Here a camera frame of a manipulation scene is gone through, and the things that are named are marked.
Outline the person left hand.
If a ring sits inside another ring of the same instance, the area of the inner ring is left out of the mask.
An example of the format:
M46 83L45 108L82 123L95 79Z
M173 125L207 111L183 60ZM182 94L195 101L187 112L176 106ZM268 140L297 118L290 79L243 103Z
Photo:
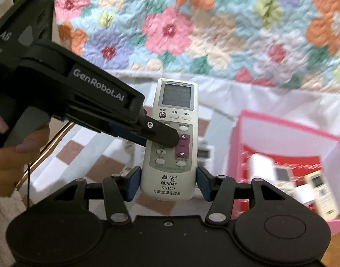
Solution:
M24 174L24 166L37 160L50 136L48 124L37 129L18 146L0 148L0 197L11 196Z

